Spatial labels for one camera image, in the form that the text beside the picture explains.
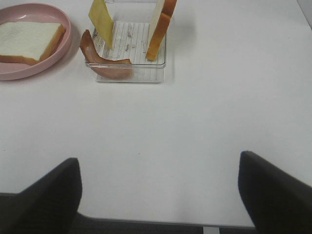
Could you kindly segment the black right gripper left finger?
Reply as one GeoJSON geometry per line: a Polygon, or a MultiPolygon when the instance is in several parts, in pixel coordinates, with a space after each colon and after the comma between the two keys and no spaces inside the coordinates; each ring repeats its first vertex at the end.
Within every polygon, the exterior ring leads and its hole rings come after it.
{"type": "Polygon", "coordinates": [[[0,207],[2,234],[66,234],[82,197],[77,158],[68,158],[0,207]]]}

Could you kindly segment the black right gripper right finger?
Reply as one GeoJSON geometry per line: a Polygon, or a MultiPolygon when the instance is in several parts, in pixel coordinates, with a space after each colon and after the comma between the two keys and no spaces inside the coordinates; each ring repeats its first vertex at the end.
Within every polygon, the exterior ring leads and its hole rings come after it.
{"type": "Polygon", "coordinates": [[[251,151],[240,155],[238,190],[259,234],[312,232],[312,188],[251,151]]]}

